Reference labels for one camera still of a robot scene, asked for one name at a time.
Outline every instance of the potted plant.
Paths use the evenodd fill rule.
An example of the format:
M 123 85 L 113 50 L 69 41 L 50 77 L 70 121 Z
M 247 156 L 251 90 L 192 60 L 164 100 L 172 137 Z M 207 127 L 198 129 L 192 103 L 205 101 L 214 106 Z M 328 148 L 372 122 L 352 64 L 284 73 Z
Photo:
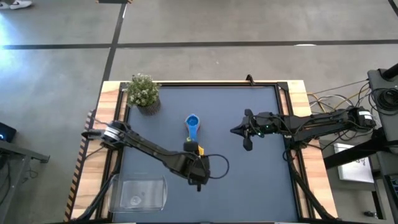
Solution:
M 159 87 L 149 75 L 133 75 L 127 84 L 127 104 L 137 106 L 144 115 L 156 114 L 160 110 Z

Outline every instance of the black frame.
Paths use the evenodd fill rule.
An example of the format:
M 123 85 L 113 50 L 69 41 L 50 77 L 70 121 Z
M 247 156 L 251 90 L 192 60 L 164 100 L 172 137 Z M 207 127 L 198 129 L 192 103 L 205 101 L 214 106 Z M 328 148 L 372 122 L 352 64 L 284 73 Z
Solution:
M 248 80 L 249 82 L 228 82 L 228 81 L 215 81 L 215 82 L 165 82 L 162 83 L 160 82 L 160 84 L 162 86 L 166 86 L 166 87 L 170 87 L 170 86 L 199 86 L 199 87 L 209 87 L 209 86 L 246 86 L 246 87 L 250 87 L 250 86 L 271 86 L 274 87 L 275 90 L 275 95 L 277 97 L 277 107 L 279 110 L 280 114 L 283 113 L 288 113 L 293 115 L 293 106 L 292 106 L 292 102 L 290 99 L 290 94 L 289 94 L 289 87 L 287 82 L 259 82 L 259 83 L 255 83 L 252 79 L 252 77 L 250 75 L 247 76 L 246 80 Z M 115 109 L 115 113 L 114 113 L 114 119 L 119 119 L 119 114 L 120 114 L 120 110 L 122 107 L 122 103 L 123 103 L 123 89 L 125 88 L 126 83 L 120 83 L 119 85 L 119 93 L 118 93 L 118 100 L 116 102 L 116 109 Z M 282 100 L 281 100 L 281 94 L 280 91 L 284 92 L 285 95 L 285 99 L 286 99 L 286 107 L 287 107 L 287 111 L 284 111 L 283 107 L 282 107 Z M 127 122 L 129 119 L 129 110 L 130 107 L 128 107 L 126 105 L 126 110 L 124 112 L 124 118 L 123 121 Z M 288 146 L 287 144 L 288 139 L 286 139 L 284 137 L 284 144 L 285 144 L 285 148 Z M 106 155 L 106 160 L 105 160 L 105 167 L 104 167 L 104 172 L 103 172 L 103 180 L 101 183 L 101 186 L 104 184 L 105 180 L 108 178 L 109 173 L 111 172 L 111 159 L 112 159 L 112 152 L 108 151 L 107 155 Z M 304 160 L 303 160 L 303 155 L 300 152 L 297 153 L 297 159 L 298 159 L 298 163 L 300 165 L 300 175 L 302 176 L 303 181 L 305 182 L 306 185 L 308 185 L 308 180 L 307 180 L 307 173 L 305 172 L 305 165 L 304 165 Z M 289 163 L 286 163 L 287 166 L 289 167 L 289 172 L 290 172 L 290 180 L 292 183 L 292 189 L 293 189 L 293 195 L 294 195 L 294 199 L 295 199 L 295 205 L 296 205 L 296 214 L 297 214 L 297 218 L 298 221 L 301 222 L 301 220 L 304 218 L 303 217 L 303 213 L 302 213 L 302 207 L 300 204 L 300 197 L 299 197 L 299 187 L 296 184 L 296 181 L 293 178 L 292 175 L 292 168 L 289 165 Z M 102 199 L 102 201 L 100 202 L 100 205 L 97 209 L 97 212 L 95 214 L 95 218 L 101 218 L 102 215 L 102 208 L 103 208 L 103 203 L 104 200 Z M 310 218 L 315 218 L 315 212 L 313 207 L 310 204 L 309 199 L 307 199 L 307 210 L 308 210 L 308 214 L 310 215 Z M 113 219 L 113 214 L 108 212 L 106 220 L 108 220 L 109 222 L 111 222 Z

